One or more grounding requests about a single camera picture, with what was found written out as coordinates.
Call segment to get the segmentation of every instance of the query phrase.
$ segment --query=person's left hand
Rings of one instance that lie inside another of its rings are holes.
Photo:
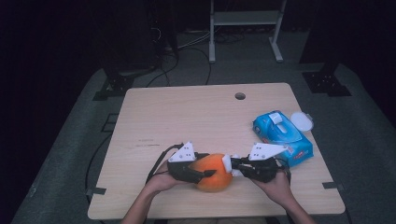
[[[155,172],[154,176],[147,183],[146,187],[149,187],[159,193],[161,191],[171,189],[179,184],[188,184],[188,182],[175,180],[168,172],[167,161],[164,161],[158,168],[157,172]]]

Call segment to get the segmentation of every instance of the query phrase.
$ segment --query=person's right hand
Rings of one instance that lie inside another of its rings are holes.
[[[286,173],[279,170],[276,177],[268,183],[251,179],[265,194],[275,203],[281,206],[295,202],[295,198],[291,192],[290,184]]]

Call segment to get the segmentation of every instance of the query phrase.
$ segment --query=wet wipes pack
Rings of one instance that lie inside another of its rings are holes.
[[[277,157],[287,161],[290,167],[314,156],[312,143],[302,133],[310,131],[313,126],[312,119],[303,112],[295,112],[288,119],[281,111],[275,110],[253,121],[253,131],[264,143],[287,148]]]

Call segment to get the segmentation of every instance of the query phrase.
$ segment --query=human hand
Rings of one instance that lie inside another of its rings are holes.
[[[171,189],[179,184],[188,184],[188,182],[174,179],[168,172],[167,161],[164,161],[155,172],[154,176],[146,184],[145,188],[149,188],[157,193]]]
[[[268,198],[283,207],[295,202],[286,172],[282,170],[279,170],[276,177],[268,183],[254,179],[251,179],[251,181],[261,188]]]

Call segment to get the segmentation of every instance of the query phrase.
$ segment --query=orange ball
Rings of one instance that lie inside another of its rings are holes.
[[[196,187],[202,191],[218,192],[226,189],[233,180],[233,175],[225,171],[222,158],[224,154],[210,154],[190,165],[191,169],[199,172],[216,170],[210,177],[204,177]]]

